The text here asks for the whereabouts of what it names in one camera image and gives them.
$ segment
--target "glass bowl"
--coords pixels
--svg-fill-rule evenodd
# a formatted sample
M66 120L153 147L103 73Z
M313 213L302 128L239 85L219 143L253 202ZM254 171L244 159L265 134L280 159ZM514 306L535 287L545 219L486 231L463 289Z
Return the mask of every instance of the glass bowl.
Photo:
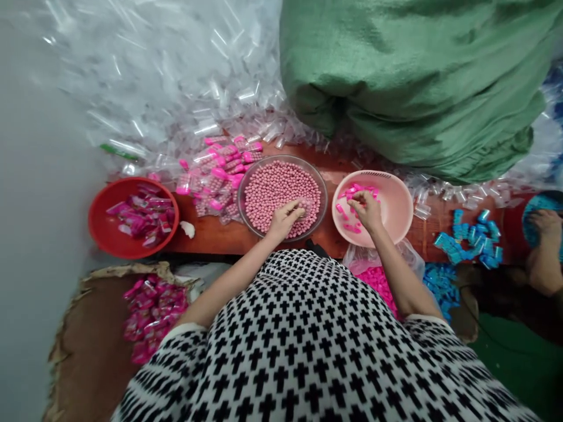
M242 178L241 182L240 182L240 186L239 186L239 191L238 191L238 195L237 195L237 203L239 206L239 211L240 211L240 216L242 217L242 220L244 221L244 223L247 225L247 227L250 229L250 231L252 233L254 233L255 235L259 236L259 237L264 237L266 235L266 233L261 232L260 230L258 230L257 228L255 228L254 226L252 226L252 223L250 222L250 220L248 219L248 216L246 215L246 194L245 194L245 190L246 187L248 186L248 184L250 183L250 177L252 177L252 175L254 173L256 173L256 171L261 168L264 167L268 164L271 164L274 161L283 161L283 162L287 162L287 163L291 163L291 164L297 164L301 169L305 170L307 173L309 173L311 175L311 177L313 177L313 180L315 180L315 182L318 185L318 189L321 191L321 200L320 200L320 205L318 208L318 213L317 213L317 220L313 223L313 225L303 234L294 237L292 239L285 239L283 241L283 243L289 243L289 242L293 242L293 241L298 241L298 240L302 240L302 239L306 239L309 236L311 236L311 233L315 231L315 229L318 227L318 225L323 221L324 219L324 215L327 213L327 206L328 206L328 192L327 192L327 185L324 183L324 179L321 176L321 174L317 171L317 169L315 167L313 167L312 165L310 165L307 161L293 156L293 155L271 155L271 156L267 156L265 158L262 158L260 161L255 162L246 172L245 176Z

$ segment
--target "another person's hand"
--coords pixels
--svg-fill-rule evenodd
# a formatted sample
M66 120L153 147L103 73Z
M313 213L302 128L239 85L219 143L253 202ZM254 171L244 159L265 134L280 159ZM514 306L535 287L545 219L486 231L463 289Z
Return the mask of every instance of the another person's hand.
M561 217L553 210L541 209L530 215L530 220L538 229L540 242L549 242L557 250L561 245Z
M293 227L293 223L305 214L303 208L296 208L298 204L299 200L296 199L274 211L270 230L268 230L266 238L273 239L278 244L283 242Z
M348 205L356 210L360 222L368 230L368 233L383 229L381 205L367 190L357 192L354 198L348 201Z

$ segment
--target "sleeve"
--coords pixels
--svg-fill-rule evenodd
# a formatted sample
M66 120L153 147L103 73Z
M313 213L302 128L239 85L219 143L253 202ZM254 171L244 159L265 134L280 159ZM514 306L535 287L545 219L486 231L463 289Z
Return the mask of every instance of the sleeve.
M477 354L467 347L442 319L410 315L406 330L421 346L420 355L431 359L448 378L462 386L464 394L496 416L495 420L540 421L489 372Z
M207 335L197 324L182 324L168 333L151 360L129 381L111 420L180 420L205 365Z

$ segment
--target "bowl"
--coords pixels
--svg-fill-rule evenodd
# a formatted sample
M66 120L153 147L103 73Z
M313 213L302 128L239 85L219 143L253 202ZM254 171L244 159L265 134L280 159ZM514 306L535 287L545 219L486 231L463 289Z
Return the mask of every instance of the bowl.
M245 204L246 204L246 194L245 194L245 190L246 187L248 186L248 184L250 183L250 178L252 177L252 175L254 173L256 173L256 171L261 168L264 167L268 164L271 164L274 161L283 161L283 162L287 162L287 163L291 163L291 164L297 164L301 169L305 170L307 173L309 173L311 175L311 177L313 177L313 179L315 180L315 182L318 185L319 190L321 191L321 200L320 200L320 205L318 208L318 213L317 213L317 220L313 223L313 225L303 234L294 237L292 239L285 239L283 241L283 243L289 243L289 242L293 242L293 241L298 241L298 240L302 240L302 239L306 239L308 238L312 232L315 231L315 229L318 227L318 225L323 221L323 218L325 216L325 214L327 213L327 206L328 206L328 192L327 192L327 185L324 183L324 179L321 176L321 174L317 171L317 169L315 167L313 167L311 164L309 164L307 161L293 156L293 155L271 155L271 156L267 156L265 158L262 158L260 161L255 162L246 172L246 174L244 175L244 177L242 178L242 180L240 181L240 186L239 186L239 191L238 191L238 196L237 196L237 203L239 206L239 212L240 212L240 216L242 217L242 220L244 221L244 223L247 225L247 227L250 229L250 231L252 233L254 233L255 235L259 236L259 237L264 237L266 235L266 233L261 232L260 230L256 229L252 223L250 222L250 220L248 219L248 216L246 215L246 209L245 209Z
M373 170L361 170L351 173L336 188L332 203L333 220L342 237L356 246L375 247L367 230L363 227L360 233L353 233L344 229L344 223L354 225L359 222L354 214L350 212L350 206L347 204L346 197L338 198L340 194L352 186L352 183L362 186L374 186L379 189L377 199L381 201L383 226L389 233L393 243L397 244L403 240L412 223L413 206L411 194L405 184L396 176ZM344 221L343 216L335 209L336 204L340 204L344 208L350 221Z
M172 231L162 243L152 248L143 246L143 238L134 239L120 232L117 229L117 226L121 224L119 218L106 213L108 208L111 208L118 202L125 201L130 195L138 193L138 184L140 182L160 188L161 191L157 196L172 199L172 205L174 206L175 216ZM172 236L178 228L179 221L180 212L178 204L170 191L160 183L146 178L125 178L107 185L96 195L90 205L90 211L88 213L90 235L99 248L114 257L128 260L146 258L160 251L172 239Z

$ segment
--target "cross pattern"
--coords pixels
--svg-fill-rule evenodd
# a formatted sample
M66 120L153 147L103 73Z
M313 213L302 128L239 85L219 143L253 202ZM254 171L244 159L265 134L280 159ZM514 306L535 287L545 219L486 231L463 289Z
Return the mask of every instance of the cross pattern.
M147 421L537 420L444 323L400 324L340 264L300 250L271 255L209 331L167 340L116 414Z

